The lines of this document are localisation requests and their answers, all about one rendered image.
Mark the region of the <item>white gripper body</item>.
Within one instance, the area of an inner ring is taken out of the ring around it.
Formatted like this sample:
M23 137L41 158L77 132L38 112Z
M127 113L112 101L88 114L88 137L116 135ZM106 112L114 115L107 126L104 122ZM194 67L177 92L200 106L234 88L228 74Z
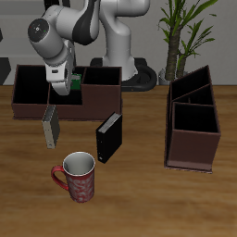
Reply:
M75 47L70 40L64 41L64 49L66 50L65 61L55 67L50 68L50 82L54 90L59 95L69 95L71 86L71 76L75 69Z

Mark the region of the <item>green book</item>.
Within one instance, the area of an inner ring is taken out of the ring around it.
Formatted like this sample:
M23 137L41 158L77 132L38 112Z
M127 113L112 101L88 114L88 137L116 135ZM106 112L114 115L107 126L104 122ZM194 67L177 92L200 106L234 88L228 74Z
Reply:
M71 90L79 90L81 88L81 74L73 74L71 76Z

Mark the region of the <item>wide dark brown desk caddy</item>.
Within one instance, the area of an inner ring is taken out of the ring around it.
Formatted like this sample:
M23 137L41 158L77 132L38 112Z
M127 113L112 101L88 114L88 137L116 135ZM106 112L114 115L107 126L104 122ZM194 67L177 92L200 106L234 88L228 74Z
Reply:
M74 72L81 75L81 88L62 96L46 81L45 66L17 65L14 118L42 120L50 105L56 105L60 120L103 121L121 113L121 68L76 67Z

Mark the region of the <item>grey book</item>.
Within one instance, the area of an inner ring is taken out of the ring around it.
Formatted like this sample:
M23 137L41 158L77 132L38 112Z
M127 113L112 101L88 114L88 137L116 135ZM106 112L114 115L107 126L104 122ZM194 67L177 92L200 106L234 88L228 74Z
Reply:
M60 133L60 126L56 106L48 106L45 110L42 120L44 129L44 137L48 149L55 149L58 136Z

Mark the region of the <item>black book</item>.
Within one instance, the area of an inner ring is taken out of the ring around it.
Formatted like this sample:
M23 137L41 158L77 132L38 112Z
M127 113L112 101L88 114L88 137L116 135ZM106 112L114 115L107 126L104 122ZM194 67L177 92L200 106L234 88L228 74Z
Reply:
M122 115L113 113L96 129L97 158L100 162L107 160L122 144Z

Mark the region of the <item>narrow dark brown desk caddy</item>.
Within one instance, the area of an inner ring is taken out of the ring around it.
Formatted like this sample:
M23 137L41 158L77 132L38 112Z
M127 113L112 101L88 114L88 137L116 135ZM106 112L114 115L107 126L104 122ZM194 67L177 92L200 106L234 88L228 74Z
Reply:
M209 66L172 81L164 167L211 173L220 136Z

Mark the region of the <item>red patterned mug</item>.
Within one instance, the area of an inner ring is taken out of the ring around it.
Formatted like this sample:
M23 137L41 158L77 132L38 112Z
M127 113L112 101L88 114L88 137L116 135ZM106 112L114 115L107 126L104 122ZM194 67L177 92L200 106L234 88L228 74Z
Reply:
M53 181L69 192L77 203L90 201L94 196L94 158L85 152L69 154L61 166L51 170Z

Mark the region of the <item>white plant pot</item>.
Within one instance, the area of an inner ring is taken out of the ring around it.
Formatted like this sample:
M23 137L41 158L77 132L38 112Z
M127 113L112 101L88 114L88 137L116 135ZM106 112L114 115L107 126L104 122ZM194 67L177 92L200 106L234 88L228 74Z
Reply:
M169 85L170 81L167 81L165 79L165 74L166 74L166 70L165 69L161 69L158 73L158 85Z

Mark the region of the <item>green pot plant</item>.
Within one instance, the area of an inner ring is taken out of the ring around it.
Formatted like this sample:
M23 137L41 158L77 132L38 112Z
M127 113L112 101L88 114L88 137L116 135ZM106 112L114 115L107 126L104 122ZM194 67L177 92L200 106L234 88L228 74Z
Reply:
M165 17L158 23L164 22L168 27L162 29L168 44L168 58L165 68L165 80L174 81L184 75L186 59L189 56L198 56L196 49L202 44L213 42L214 38L208 38L212 26L206 28L200 35L198 32L203 23L201 19L190 25L190 22L205 9L213 6L218 0L201 0L192 5L190 9L185 7L187 0L168 0L168 11L161 8Z

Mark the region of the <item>flat black base plate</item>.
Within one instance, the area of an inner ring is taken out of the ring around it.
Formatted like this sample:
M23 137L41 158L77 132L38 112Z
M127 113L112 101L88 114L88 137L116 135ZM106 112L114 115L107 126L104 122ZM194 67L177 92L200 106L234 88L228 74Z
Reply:
M147 66L144 58L110 63L106 57L98 57L86 69L83 82L102 93L121 94L150 91L156 86L156 81L156 73Z

